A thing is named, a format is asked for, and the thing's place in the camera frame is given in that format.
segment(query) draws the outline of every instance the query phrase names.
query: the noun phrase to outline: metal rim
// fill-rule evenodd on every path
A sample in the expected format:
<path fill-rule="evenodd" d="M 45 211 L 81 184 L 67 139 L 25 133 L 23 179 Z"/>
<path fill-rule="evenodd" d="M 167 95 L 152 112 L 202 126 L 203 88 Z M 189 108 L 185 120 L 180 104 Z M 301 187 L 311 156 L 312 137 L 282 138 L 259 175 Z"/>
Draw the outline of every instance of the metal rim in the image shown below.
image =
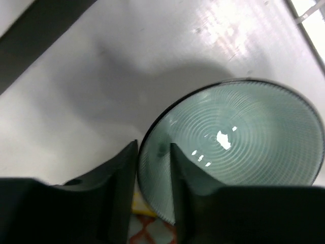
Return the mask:
<path fill-rule="evenodd" d="M 280 85 L 272 80 L 266 80 L 266 79 L 254 79 L 254 78 L 250 78 L 250 77 L 247 77 L 247 78 L 236 78 L 236 79 L 230 79 L 230 80 L 223 80 L 223 81 L 220 81 L 220 82 L 217 82 L 217 83 L 213 83 L 213 84 L 209 84 L 209 85 L 206 85 L 206 86 L 203 86 L 201 88 L 198 88 L 192 92 L 190 92 L 189 94 L 181 97 L 180 99 L 178 99 L 176 102 L 174 102 L 172 105 L 170 105 L 167 109 L 165 109 L 158 117 L 157 119 L 152 123 L 152 125 L 150 126 L 150 128 L 148 129 L 148 131 L 146 132 L 142 142 L 141 142 L 141 145 L 140 145 L 140 149 L 139 149 L 139 154 L 138 154 L 138 168 L 137 168 L 137 171 L 139 172 L 140 171 L 140 159 L 141 159 L 141 154 L 142 154 L 142 151 L 143 151 L 143 148 L 144 148 L 144 145 L 146 143 L 146 141 L 148 140 L 148 137 L 149 135 L 151 134 L 151 132 L 155 129 L 155 127 L 158 125 L 158 123 L 174 108 L 176 107 L 178 104 L 180 104 L 181 102 L 183 102 L 184 100 L 186 100 L 187 98 L 203 91 L 203 90 L 206 90 L 206 89 L 209 89 L 209 88 L 212 88 L 212 87 L 215 87 L 215 86 L 219 86 L 219 85 L 227 85 L 227 84 L 233 84 L 233 83 L 242 83 L 242 82 L 245 82 L 245 81 L 250 81 L 250 82 L 256 82 L 256 83 L 264 83 L 264 84 L 267 84 L 267 85 L 273 85 L 273 86 L 276 86 L 277 88 L 280 88 L 280 89 L 284 89 L 286 90 L 287 92 L 289 92 L 290 94 L 292 94 L 293 96 L 295 96 L 296 98 L 298 98 L 303 104 L 305 104 L 311 111 L 312 113 L 314 114 L 314 116 L 316 117 L 316 119 L 318 120 L 319 122 L 319 125 L 321 127 L 321 137 L 322 137 L 322 143 L 323 143 L 323 151 L 322 151 L 322 156 L 321 156 L 321 163 L 320 163 L 320 166 L 319 166 L 319 169 L 312 181 L 312 184 L 315 182 L 315 180 L 317 179 L 318 175 L 319 175 L 319 172 L 321 171 L 322 167 L 323 167 L 323 162 L 324 162 L 324 156 L 325 156 L 325 132 L 324 132 L 324 125 L 323 125 L 323 122 L 322 122 L 322 119 L 320 117 L 320 115 L 318 114 L 317 112 L 317 109 L 314 107 L 314 105 L 307 99 L 305 98 L 302 94 L 300 94 L 300 92 L 294 90 L 293 88 L 291 87 L 288 87 L 288 86 L 285 86 L 285 85 Z M 137 181 L 138 181 L 138 185 L 139 185 L 139 188 L 140 188 L 140 191 L 142 193 L 142 183 L 141 183 L 141 180 L 140 180 L 140 177 L 139 177 L 139 174 L 137 173 L 138 177 L 137 177 Z M 165 222 L 168 222 L 170 224 L 173 224 L 171 223 L 170 220 L 164 218 L 164 215 L 161 214 L 161 212 L 157 209 L 157 207 L 154 207 L 152 206 L 152 204 L 148 201 L 147 197 L 142 193 L 141 194 L 143 199 L 145 200 L 145 202 L 152 208 L 152 210 L 157 214 L 157 216 L 162 219 L 163 221 Z"/>

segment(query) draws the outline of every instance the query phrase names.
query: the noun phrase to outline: yellow object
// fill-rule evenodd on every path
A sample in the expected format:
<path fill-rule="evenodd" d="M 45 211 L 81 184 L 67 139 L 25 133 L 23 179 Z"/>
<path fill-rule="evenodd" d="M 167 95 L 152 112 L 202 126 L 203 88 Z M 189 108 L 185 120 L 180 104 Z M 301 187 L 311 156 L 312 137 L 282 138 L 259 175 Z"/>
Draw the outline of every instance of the yellow object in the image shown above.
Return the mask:
<path fill-rule="evenodd" d="M 152 211 L 148 206 L 148 204 L 144 201 L 140 193 L 140 189 L 138 187 L 137 181 L 134 187 L 132 212 L 137 215 L 147 215 L 151 217 L 157 217 L 157 214 L 154 211 Z"/>

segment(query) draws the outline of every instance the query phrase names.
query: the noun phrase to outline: orange patterned fabric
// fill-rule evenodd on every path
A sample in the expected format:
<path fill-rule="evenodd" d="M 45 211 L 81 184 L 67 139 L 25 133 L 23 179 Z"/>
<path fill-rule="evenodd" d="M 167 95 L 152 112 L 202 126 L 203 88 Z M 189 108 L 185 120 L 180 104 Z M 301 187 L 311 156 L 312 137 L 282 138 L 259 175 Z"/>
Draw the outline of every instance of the orange patterned fabric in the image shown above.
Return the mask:
<path fill-rule="evenodd" d="M 148 216 L 133 215 L 129 234 L 129 244 L 176 244 L 175 227 Z"/>

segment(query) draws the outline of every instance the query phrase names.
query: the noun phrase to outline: dark strip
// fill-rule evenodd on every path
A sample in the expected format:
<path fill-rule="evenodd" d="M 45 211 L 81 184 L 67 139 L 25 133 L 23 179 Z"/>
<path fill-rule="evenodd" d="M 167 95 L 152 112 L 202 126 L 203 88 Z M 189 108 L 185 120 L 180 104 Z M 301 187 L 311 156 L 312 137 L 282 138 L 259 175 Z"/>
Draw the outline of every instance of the dark strip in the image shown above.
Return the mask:
<path fill-rule="evenodd" d="M 0 94 L 96 0 L 36 0 L 0 38 Z"/>
<path fill-rule="evenodd" d="M 287 7 L 289 8 L 292 16 L 294 19 L 297 19 L 299 17 L 298 13 L 296 12 L 296 9 L 293 5 L 293 3 L 291 2 L 291 0 L 285 0 L 284 1 L 287 5 Z M 323 74 L 325 75 L 325 64 L 321 58 L 321 56 L 319 55 L 317 49 L 315 48 L 312 40 L 310 39 L 306 29 L 304 28 L 303 24 L 302 23 L 299 23 L 297 24 L 298 28 L 300 29 L 301 33 L 303 34 L 304 38 L 306 39 L 306 41 L 308 42 L 309 44 L 309 47 L 310 47 L 310 50 L 312 51 L 312 53 L 314 54 L 321 70 L 323 71 Z"/>

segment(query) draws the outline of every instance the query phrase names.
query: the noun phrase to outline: white surface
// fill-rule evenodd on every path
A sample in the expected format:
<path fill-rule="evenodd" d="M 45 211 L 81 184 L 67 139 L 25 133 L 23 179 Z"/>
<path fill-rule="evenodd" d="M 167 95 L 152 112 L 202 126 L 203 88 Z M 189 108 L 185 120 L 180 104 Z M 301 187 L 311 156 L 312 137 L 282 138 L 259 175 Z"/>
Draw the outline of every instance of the white surface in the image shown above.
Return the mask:
<path fill-rule="evenodd" d="M 182 95 L 242 76 L 294 87 L 325 117 L 324 77 L 281 0 L 99 0 L 0 97 L 0 174 L 62 183 Z"/>
<path fill-rule="evenodd" d="M 34 0 L 0 0 L 0 37 Z"/>

